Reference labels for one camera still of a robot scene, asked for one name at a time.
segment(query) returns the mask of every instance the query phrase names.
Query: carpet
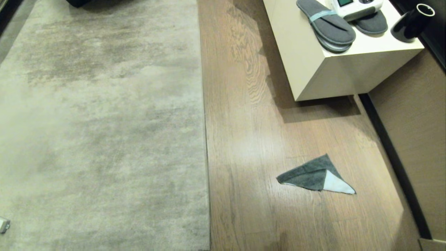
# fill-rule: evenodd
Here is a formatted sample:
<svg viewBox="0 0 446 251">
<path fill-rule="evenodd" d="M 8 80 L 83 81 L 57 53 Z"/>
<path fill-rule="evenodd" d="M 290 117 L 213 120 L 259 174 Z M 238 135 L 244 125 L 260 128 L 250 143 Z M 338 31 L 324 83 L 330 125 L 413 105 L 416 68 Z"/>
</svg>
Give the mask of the carpet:
<svg viewBox="0 0 446 251">
<path fill-rule="evenodd" d="M 0 250 L 210 248 L 195 0 L 37 0 L 0 121 Z"/>
</svg>

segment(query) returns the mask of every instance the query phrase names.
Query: wooden floor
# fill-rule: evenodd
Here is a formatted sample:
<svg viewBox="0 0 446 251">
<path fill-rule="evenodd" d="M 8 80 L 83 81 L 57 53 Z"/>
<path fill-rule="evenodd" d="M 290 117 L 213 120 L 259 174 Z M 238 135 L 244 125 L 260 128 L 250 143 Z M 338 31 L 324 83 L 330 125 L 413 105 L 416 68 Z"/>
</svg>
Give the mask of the wooden floor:
<svg viewBox="0 0 446 251">
<path fill-rule="evenodd" d="M 359 99 L 295 103 L 262 1 L 198 3 L 212 250 L 419 250 Z M 276 181 L 325 153 L 356 195 Z"/>
</svg>

